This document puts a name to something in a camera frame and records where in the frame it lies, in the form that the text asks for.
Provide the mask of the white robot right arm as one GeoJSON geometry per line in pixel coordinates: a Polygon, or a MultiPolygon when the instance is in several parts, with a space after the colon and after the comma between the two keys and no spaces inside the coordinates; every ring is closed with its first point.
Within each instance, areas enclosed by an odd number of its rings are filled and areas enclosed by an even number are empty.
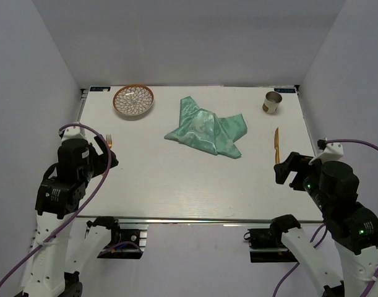
{"type": "Polygon", "coordinates": [[[271,242],[285,246],[311,278],[319,296],[378,296],[378,217],[357,201],[359,178],[340,161],[344,139],[320,139],[314,157],[291,152],[274,165],[275,182],[284,184],[290,173],[295,191],[306,192],[320,210],[323,224],[338,250],[343,275],[330,270],[305,239],[293,215],[274,218],[271,242]]]}

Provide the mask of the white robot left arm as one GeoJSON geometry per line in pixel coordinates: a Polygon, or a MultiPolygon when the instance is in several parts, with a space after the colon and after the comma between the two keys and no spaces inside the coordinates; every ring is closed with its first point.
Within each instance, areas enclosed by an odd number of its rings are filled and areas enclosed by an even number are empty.
{"type": "Polygon", "coordinates": [[[32,266],[20,296],[81,296],[82,273],[106,247],[121,241],[113,217],[87,223],[88,233],[70,258],[66,257],[72,223],[95,197],[112,167],[118,165],[105,138],[80,123],[59,131],[58,160],[45,172],[35,204],[37,231],[30,252],[32,266]],[[90,180],[100,176],[90,195],[90,180]]]}

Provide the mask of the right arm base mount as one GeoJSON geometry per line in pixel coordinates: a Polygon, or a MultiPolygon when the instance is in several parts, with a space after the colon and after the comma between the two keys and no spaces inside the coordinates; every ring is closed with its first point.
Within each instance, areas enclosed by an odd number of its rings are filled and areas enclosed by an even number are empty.
{"type": "Polygon", "coordinates": [[[295,256],[282,243],[277,243],[268,228],[248,229],[244,240],[249,244],[251,263],[294,263],[295,256]]]}

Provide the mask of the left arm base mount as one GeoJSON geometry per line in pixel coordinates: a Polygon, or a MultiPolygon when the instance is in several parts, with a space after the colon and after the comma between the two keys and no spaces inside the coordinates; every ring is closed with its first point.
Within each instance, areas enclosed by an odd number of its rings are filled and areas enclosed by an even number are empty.
{"type": "Polygon", "coordinates": [[[99,259],[135,259],[139,260],[144,253],[145,244],[141,244],[140,229],[124,229],[114,217],[96,217],[86,222],[86,233],[101,226],[108,230],[110,242],[100,251],[99,259]]]}

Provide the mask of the green satin cloth napkin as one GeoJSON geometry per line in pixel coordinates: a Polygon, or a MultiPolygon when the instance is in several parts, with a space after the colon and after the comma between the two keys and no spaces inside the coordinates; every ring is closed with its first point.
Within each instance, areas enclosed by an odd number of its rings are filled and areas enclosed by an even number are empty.
{"type": "Polygon", "coordinates": [[[192,97],[180,100],[179,125],[164,136],[190,148],[232,159],[241,158],[235,142],[247,134],[242,114],[219,118],[200,108],[192,97]]]}

